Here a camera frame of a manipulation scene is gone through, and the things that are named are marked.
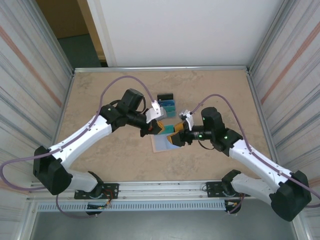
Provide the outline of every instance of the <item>marble-pattern surface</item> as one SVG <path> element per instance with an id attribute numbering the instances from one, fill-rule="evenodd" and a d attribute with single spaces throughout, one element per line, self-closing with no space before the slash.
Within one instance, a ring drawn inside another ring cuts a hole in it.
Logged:
<path id="1" fill-rule="evenodd" d="M 177 111 L 190 111 L 207 95 L 225 96 L 238 114 L 247 137 L 256 149 L 269 156 L 260 120 L 242 70 L 230 71 L 139 71 L 77 73 L 63 119 L 59 140 L 86 124 L 96 113 L 101 92 L 117 77 L 132 75 L 142 80 L 156 98 L 158 93 L 174 93 Z M 120 99 L 128 88 L 147 93 L 133 79 L 122 79 L 106 93 L 103 104 Z M 222 99 L 209 99 L 204 107 L 214 106 L 222 114 L 226 127 L 240 132 L 232 112 Z M 195 125 L 202 124 L 201 108 L 194 114 Z M 176 124 L 179 119 L 165 119 Z M 154 153 L 151 137 L 140 137 L 138 129 L 125 126 L 96 142 L 71 166 L 81 172 L 93 171 L 104 181 L 182 181 L 216 180 L 232 169 L 251 177 L 256 175 L 240 162 L 214 150 L 205 150 L 194 142 L 181 149 Z"/>

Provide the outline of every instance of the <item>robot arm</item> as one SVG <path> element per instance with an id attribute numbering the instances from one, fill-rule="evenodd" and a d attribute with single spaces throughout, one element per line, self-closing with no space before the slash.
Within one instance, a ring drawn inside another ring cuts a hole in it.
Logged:
<path id="1" fill-rule="evenodd" d="M 180 117 L 183 122 L 177 124 L 174 128 L 175 133 L 167 137 L 169 142 L 181 147 L 186 143 L 192 144 L 193 140 L 210 140 L 216 150 L 240 161 L 261 178 L 253 179 L 240 171 L 232 170 L 222 178 L 222 187 L 227 195 L 232 196 L 236 192 L 251 195 L 271 205 L 272 209 L 287 221 L 292 221 L 311 201 L 310 192 L 259 161 L 252 153 L 278 171 L 309 186 L 305 174 L 301 171 L 293 173 L 276 164 L 251 145 L 250 151 L 240 134 L 225 127 L 221 114 L 214 107 L 207 107 L 201 111 L 203 125 L 193 125 L 194 121 L 189 111 L 183 112 Z"/>
<path id="2" fill-rule="evenodd" d="M 151 109 L 147 109 L 143 113 L 138 112 L 137 109 L 143 98 L 144 96 L 140 92 L 128 89 L 121 100 L 115 101 L 117 103 L 116 106 L 107 104 L 101 108 L 94 124 L 92 122 L 95 116 L 65 140 L 48 149 L 43 146 L 36 149 L 35 156 L 56 150 L 60 151 L 47 157 L 34 159 L 34 176 L 53 195 L 69 189 L 82 190 L 91 193 L 93 197 L 99 196 L 103 182 L 96 174 L 70 170 L 69 167 L 78 156 L 95 142 L 126 124 L 139 128 L 141 137 L 149 134 L 158 134 L 163 131 L 163 124 L 156 119 L 165 117 L 164 109 L 154 101 Z M 76 139 L 74 142 L 63 148 L 66 143 L 74 139 Z"/>

